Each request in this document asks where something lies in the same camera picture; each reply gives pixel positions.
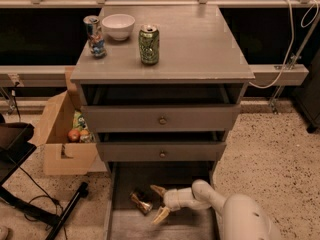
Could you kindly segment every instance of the power outlet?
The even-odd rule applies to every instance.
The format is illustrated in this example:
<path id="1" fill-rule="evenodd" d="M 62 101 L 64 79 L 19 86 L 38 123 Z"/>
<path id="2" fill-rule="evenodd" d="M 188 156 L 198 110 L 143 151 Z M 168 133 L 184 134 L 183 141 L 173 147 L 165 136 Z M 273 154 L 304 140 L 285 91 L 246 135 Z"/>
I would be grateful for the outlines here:
<path id="1" fill-rule="evenodd" d="M 8 77 L 11 79 L 12 83 L 16 85 L 19 83 L 17 86 L 18 87 L 23 87 L 23 82 L 18 74 L 8 74 Z"/>

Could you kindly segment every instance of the box flap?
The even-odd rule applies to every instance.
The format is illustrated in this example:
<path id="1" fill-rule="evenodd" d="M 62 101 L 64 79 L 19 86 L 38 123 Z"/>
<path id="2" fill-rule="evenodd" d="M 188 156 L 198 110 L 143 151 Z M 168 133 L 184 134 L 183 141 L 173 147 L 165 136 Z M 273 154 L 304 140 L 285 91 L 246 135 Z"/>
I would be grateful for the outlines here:
<path id="1" fill-rule="evenodd" d="M 98 155 L 95 143 L 47 144 L 44 149 L 43 172 L 46 175 L 84 175 Z"/>
<path id="2" fill-rule="evenodd" d="M 80 110 L 81 109 L 81 101 L 80 96 L 78 93 L 77 86 L 70 81 L 70 77 L 72 75 L 72 72 L 74 70 L 74 67 L 66 67 L 65 68 L 65 78 L 66 78 L 66 84 L 67 84 L 67 90 L 68 94 L 70 96 L 71 102 L 75 109 Z"/>
<path id="3" fill-rule="evenodd" d="M 50 98 L 36 124 L 30 142 L 36 146 L 46 143 L 65 143 L 72 128 L 74 107 L 67 92 Z"/>

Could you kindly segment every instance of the white bowl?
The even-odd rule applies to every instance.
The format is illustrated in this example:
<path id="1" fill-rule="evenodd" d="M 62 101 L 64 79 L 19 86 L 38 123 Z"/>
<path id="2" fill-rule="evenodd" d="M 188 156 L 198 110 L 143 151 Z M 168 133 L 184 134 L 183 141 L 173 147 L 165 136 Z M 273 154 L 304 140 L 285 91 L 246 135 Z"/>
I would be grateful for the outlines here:
<path id="1" fill-rule="evenodd" d="M 131 35 L 135 21 L 135 18 L 128 14 L 113 14 L 102 20 L 102 26 L 107 35 L 122 41 Z"/>

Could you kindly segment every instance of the black chair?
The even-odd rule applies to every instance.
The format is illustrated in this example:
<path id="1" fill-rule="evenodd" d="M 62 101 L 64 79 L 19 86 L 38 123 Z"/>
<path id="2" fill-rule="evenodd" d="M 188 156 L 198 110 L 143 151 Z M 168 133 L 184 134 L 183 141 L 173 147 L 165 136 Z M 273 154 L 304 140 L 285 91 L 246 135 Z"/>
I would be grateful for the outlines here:
<path id="1" fill-rule="evenodd" d="M 6 190 L 2 186 L 5 181 L 36 150 L 36 146 L 28 142 L 33 136 L 33 130 L 34 127 L 27 123 L 5 123 L 0 114 L 0 198 L 25 215 L 50 225 L 52 229 L 46 238 L 49 240 L 57 236 L 79 199 L 88 195 L 88 184 L 82 182 L 61 215 L 31 205 Z"/>

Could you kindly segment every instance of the dresser top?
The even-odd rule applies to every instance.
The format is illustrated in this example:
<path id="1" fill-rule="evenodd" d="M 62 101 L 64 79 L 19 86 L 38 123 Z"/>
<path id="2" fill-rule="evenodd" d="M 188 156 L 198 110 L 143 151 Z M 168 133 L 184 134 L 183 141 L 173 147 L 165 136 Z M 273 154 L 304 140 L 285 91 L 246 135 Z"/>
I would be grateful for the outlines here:
<path id="1" fill-rule="evenodd" d="M 73 82 L 103 83 L 246 83 L 254 79 L 246 59 L 215 5 L 105 6 L 100 19 L 117 13 L 135 17 L 125 41 L 105 37 L 107 56 L 94 58 L 86 44 L 71 76 Z M 141 25 L 160 32 L 159 63 L 140 60 Z"/>

